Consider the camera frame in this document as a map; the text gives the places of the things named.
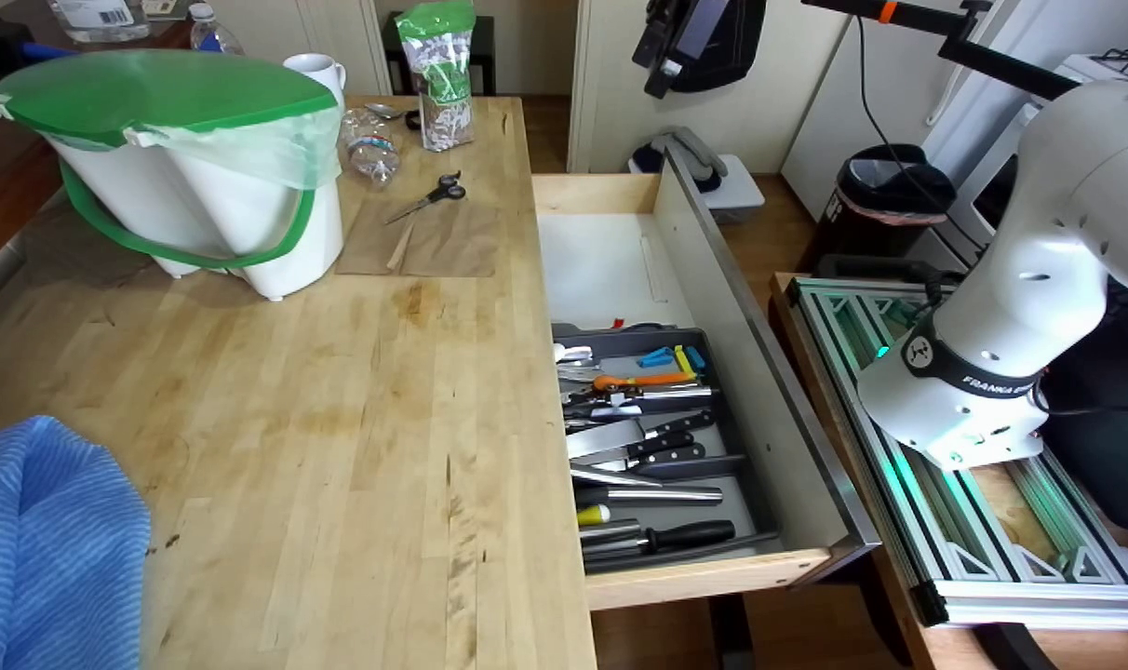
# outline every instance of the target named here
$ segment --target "scissors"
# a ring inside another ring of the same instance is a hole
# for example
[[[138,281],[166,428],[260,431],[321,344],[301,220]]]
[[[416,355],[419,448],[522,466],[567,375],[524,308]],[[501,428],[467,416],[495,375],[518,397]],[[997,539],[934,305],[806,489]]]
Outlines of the scissors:
[[[400,224],[400,220],[416,215],[419,209],[429,209],[436,201],[461,201],[466,186],[457,178],[461,178],[461,171],[438,174],[438,181],[419,201],[413,201],[400,211],[393,211],[382,229]]]

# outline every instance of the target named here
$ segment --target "blue cloth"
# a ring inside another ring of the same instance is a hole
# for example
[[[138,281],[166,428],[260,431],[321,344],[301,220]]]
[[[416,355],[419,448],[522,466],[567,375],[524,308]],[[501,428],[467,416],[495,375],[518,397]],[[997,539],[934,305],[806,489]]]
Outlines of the blue cloth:
[[[0,668],[138,668],[143,549],[111,454],[53,416],[0,431]]]

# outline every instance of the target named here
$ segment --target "open drawer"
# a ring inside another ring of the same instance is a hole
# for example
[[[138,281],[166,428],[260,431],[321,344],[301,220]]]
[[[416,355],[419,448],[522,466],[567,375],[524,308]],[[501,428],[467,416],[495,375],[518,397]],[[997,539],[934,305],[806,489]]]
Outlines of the open drawer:
[[[857,489],[691,178],[666,163],[663,174],[534,174],[531,190],[549,322],[698,333],[743,454],[738,479],[758,493],[743,497],[743,524],[775,531],[728,554],[586,575],[590,609],[817,582],[872,552]]]

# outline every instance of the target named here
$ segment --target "wire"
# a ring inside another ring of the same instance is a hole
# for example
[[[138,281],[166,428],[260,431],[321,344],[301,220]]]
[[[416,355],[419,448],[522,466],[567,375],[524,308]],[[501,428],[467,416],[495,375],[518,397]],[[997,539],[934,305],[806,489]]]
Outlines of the wire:
[[[887,153],[895,159],[895,148],[892,148],[890,135],[883,132],[883,123],[876,119],[872,101],[868,101],[868,37],[864,37],[864,20],[853,14],[853,24],[857,24],[857,37],[859,37],[859,109],[864,109],[872,132],[883,139]],[[902,163],[902,174],[905,174],[905,181],[915,186],[930,205],[936,205],[934,194],[930,194],[921,181],[913,178],[909,163]],[[975,237],[950,215],[950,209],[940,209],[940,215],[945,215],[945,224],[975,248],[975,261],[977,261],[977,256],[986,253],[986,242],[975,242]],[[934,231],[934,237],[936,237],[950,253],[964,256],[954,242],[945,242],[945,236]]]

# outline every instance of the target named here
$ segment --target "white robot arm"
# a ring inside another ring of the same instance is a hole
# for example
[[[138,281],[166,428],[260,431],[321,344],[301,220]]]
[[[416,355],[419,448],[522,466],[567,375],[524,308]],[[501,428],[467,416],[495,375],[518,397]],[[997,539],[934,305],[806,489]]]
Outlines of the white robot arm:
[[[1020,140],[997,242],[956,293],[859,375],[859,403],[940,470],[1031,459],[1033,380],[1128,287],[1128,82],[1062,92]]]

